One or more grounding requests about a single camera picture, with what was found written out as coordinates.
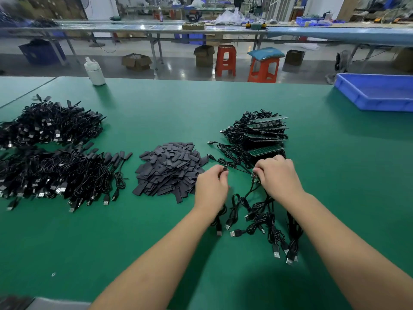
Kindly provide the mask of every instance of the stool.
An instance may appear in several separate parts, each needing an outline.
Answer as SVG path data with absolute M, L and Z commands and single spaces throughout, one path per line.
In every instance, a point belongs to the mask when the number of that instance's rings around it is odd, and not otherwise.
M 252 64 L 250 74 L 248 76 L 249 83 L 275 83 L 277 81 L 278 66 L 280 65 L 280 57 L 285 57 L 284 53 L 275 48 L 262 48 L 248 52 L 252 56 Z M 255 62 L 260 62 L 258 72 L 254 72 Z M 271 63 L 277 63 L 276 72 L 274 74 L 268 72 Z
M 224 60 L 224 53 L 228 52 L 228 60 Z M 215 76 L 221 77 L 222 71 L 232 71 L 235 76 L 235 46 L 233 45 L 219 45 L 218 53 L 216 55 Z

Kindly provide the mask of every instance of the forearm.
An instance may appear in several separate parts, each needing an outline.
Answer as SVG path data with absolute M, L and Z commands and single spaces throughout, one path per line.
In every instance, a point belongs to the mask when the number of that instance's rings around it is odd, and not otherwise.
M 120 274 L 90 309 L 166 309 L 210 221 L 202 212 L 191 211 Z
M 354 309 L 413 309 L 413 279 L 337 219 L 316 198 L 283 203 Z

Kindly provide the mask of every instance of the green table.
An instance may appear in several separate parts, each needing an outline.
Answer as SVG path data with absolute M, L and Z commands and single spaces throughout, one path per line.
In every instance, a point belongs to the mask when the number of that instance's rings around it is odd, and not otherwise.
M 0 91 L 2 92 L 0 108 L 53 79 L 55 77 L 0 76 Z
M 96 146 L 134 155 L 124 167 L 126 190 L 109 206 L 82 206 L 71 214 L 56 198 L 23 200 L 6 212 L 8 202 L 0 200 L 0 295 L 93 301 L 193 205 L 193 195 L 181 204 L 173 195 L 133 195 L 139 154 L 168 141 L 193 141 L 203 156 L 222 157 L 207 141 L 224 142 L 220 129 L 259 109 L 290 117 L 286 154 L 303 187 L 413 275 L 412 114 L 359 111 L 327 85 L 110 78 L 96 88 L 84 77 L 59 77 L 35 92 L 63 103 L 82 100 L 86 109 L 107 115 Z M 7 105 L 0 120 L 13 119 L 31 102 L 25 96 Z M 250 183 L 247 174 L 230 170 L 230 193 L 244 195 Z M 250 200 L 263 199 L 260 188 Z M 241 209 L 234 228 L 247 226 L 244 215 Z M 286 232 L 281 206 L 276 217 Z M 299 262 L 288 266 L 273 257 L 259 231 L 218 238 L 211 228 L 169 306 L 186 308 L 336 310 L 349 305 L 305 235 Z

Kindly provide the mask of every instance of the plastic bottle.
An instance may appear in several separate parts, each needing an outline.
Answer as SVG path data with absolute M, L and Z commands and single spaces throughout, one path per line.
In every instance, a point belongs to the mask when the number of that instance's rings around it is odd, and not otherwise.
M 159 21 L 160 21 L 160 22 L 163 22 L 162 9 L 161 9 L 160 6 L 158 7 L 158 12 L 159 12 Z
M 95 60 L 91 61 L 90 58 L 86 57 L 85 69 L 92 84 L 95 86 L 101 86 L 106 83 L 98 62 Z

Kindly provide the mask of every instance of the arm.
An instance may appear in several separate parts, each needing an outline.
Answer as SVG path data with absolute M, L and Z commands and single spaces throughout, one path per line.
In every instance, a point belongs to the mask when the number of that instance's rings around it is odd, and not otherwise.
M 215 165 L 198 176 L 191 212 L 116 277 L 90 310 L 167 308 L 199 240 L 225 203 L 228 171 L 222 171 Z
M 413 309 L 413 279 L 305 193 L 290 159 L 260 160 L 254 172 L 304 229 L 354 309 Z

